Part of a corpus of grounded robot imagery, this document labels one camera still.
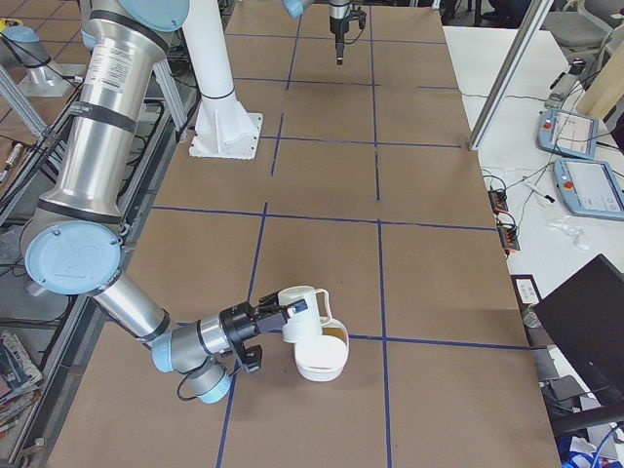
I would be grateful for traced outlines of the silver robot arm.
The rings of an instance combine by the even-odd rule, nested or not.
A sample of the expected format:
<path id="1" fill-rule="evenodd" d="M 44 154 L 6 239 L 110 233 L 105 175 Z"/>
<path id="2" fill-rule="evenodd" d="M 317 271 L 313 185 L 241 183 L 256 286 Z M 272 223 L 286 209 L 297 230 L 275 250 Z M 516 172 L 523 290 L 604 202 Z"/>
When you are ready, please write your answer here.
<path id="1" fill-rule="evenodd" d="M 283 0 L 281 2 L 285 11 L 293 18 L 300 18 L 307 10 L 328 9 L 329 29 L 334 40 L 335 62 L 337 65 L 344 63 L 346 36 L 350 30 L 350 23 L 356 11 L 351 1 L 322 1 L 316 5 L 316 1 Z"/>
<path id="2" fill-rule="evenodd" d="M 301 297 L 264 297 L 173 328 L 161 308 L 121 268 L 118 192 L 153 67 L 167 56 L 175 31 L 186 40 L 202 94 L 205 141 L 240 147 L 258 122 L 236 99 L 219 8 L 214 1 L 96 1 L 95 36 L 81 96 L 70 106 L 72 127 L 55 187 L 42 194 L 21 235 L 30 278 L 67 295 L 85 294 L 137 341 L 158 370 L 181 374 L 195 399 L 212 404 L 230 388 L 231 352 L 248 372 L 261 365 L 246 341 L 308 311 Z"/>

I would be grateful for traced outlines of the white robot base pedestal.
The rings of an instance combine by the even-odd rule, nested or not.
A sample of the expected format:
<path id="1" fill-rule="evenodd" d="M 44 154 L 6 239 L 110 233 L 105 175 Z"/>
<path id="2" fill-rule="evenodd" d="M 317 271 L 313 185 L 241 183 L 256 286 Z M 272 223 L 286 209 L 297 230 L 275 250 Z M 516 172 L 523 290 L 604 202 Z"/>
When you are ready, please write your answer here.
<path id="1" fill-rule="evenodd" d="M 183 34 L 201 97 L 189 154 L 253 159 L 263 116 L 236 97 L 218 3 L 191 1 Z"/>

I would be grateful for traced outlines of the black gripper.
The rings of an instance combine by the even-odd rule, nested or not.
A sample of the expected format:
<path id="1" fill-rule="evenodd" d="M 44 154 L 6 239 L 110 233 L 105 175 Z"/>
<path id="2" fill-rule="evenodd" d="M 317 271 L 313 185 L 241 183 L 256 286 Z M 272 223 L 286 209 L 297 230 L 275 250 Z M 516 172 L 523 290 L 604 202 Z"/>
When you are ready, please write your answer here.
<path id="1" fill-rule="evenodd" d="M 256 336 L 282 327 L 288 318 L 308 310 L 305 299 L 285 307 L 279 306 L 278 292 L 259 299 L 258 306 L 243 302 L 219 313 L 218 318 L 229 347 L 240 364 L 243 364 L 245 342 Z"/>
<path id="2" fill-rule="evenodd" d="M 330 4 L 330 31 L 334 35 L 336 64 L 344 61 L 344 36 L 349 29 L 349 4 Z"/>

